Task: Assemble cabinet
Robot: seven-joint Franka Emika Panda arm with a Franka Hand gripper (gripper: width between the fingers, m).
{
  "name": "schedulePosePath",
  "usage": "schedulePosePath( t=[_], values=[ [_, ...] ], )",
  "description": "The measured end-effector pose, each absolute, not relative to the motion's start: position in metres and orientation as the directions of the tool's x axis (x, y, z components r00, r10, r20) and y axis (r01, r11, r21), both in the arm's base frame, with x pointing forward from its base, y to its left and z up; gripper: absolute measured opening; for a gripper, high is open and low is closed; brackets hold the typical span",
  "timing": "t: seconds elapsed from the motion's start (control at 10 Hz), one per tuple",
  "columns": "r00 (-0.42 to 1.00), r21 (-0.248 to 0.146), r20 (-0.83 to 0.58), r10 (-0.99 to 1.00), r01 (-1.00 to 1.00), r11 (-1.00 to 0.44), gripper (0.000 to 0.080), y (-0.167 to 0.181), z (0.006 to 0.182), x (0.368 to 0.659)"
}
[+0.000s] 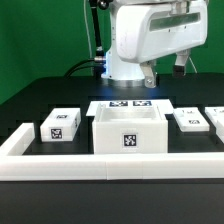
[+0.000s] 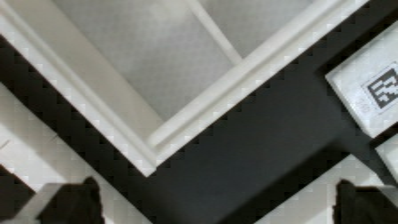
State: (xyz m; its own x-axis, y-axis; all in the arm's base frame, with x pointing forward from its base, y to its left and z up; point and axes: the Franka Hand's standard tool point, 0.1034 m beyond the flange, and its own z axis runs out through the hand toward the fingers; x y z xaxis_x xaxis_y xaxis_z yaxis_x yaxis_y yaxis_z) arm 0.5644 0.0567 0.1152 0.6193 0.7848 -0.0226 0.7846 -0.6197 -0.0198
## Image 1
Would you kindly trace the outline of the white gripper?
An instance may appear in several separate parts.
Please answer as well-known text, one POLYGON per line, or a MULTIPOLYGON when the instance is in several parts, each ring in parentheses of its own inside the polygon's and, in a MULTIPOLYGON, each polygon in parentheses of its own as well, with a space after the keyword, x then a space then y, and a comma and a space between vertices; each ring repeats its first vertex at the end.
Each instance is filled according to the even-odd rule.
POLYGON ((152 63, 145 61, 177 52, 173 76, 183 77, 186 75, 189 49, 205 43, 206 3, 186 2, 185 5, 187 12, 183 14, 177 13, 173 3, 124 5, 118 10, 118 56, 123 61, 141 63, 147 88, 156 86, 156 72, 152 63))

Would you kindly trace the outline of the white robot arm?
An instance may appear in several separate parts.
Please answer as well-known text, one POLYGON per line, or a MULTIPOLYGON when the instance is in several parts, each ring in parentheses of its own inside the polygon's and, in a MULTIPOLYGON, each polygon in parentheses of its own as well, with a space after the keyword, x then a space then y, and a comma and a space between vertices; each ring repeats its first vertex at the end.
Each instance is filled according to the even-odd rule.
POLYGON ((185 75, 191 49, 207 38, 207 6, 207 0, 112 0, 103 80, 153 88, 156 60, 171 54, 176 56, 173 74, 185 75))

